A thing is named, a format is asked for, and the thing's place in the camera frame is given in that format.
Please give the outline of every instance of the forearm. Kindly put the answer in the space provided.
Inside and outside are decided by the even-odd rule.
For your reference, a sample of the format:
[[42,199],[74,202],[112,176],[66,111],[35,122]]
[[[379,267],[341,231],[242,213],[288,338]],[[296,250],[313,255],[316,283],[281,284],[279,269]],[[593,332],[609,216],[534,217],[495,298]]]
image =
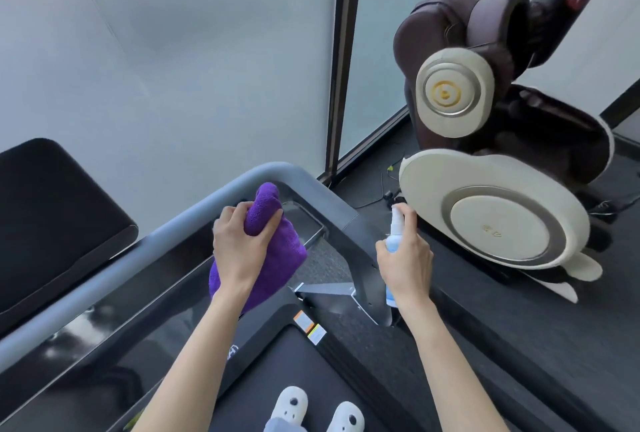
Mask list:
[[204,432],[220,389],[244,292],[220,289],[182,348],[134,432]]
[[467,359],[428,299],[400,306],[415,338],[443,432],[508,432]]

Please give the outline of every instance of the black cushion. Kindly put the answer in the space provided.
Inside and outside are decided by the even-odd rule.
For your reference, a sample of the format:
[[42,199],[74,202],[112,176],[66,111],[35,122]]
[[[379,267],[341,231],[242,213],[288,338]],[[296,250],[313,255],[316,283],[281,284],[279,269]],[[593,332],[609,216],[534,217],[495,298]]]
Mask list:
[[0,154],[0,335],[72,289],[138,227],[62,147]]

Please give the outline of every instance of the towel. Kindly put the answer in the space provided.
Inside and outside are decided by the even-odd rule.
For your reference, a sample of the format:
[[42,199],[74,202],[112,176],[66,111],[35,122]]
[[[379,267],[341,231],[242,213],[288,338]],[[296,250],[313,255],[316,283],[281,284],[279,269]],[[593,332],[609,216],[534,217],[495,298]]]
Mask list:
[[[259,235],[280,208],[282,204],[278,199],[278,188],[273,183],[264,183],[258,188],[255,202],[246,214],[244,232],[251,236]],[[244,306],[243,314],[282,289],[306,258],[307,249],[300,243],[300,238],[291,222],[283,216],[267,247],[267,256]],[[214,260],[209,274],[211,296],[218,289],[220,289],[220,275]]]

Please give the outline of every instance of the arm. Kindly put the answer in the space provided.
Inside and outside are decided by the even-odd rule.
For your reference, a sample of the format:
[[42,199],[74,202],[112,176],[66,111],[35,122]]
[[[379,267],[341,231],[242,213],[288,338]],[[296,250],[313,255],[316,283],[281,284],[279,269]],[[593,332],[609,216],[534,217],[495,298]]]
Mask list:
[[406,204],[403,239],[396,253],[376,244],[378,266],[415,338],[443,432],[508,432],[491,399],[429,299],[429,244],[417,233],[417,215]]
[[257,237],[244,234],[251,203],[227,207],[214,224],[220,289],[133,432],[205,432],[220,389],[237,320],[253,288],[282,210]]

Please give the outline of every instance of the gold circle emblem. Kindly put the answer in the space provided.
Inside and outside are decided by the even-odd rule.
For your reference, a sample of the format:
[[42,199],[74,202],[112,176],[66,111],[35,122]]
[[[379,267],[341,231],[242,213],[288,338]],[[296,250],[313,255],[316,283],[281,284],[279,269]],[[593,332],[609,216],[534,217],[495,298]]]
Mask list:
[[451,80],[437,82],[431,89],[432,100],[440,107],[452,107],[462,97],[460,87]]

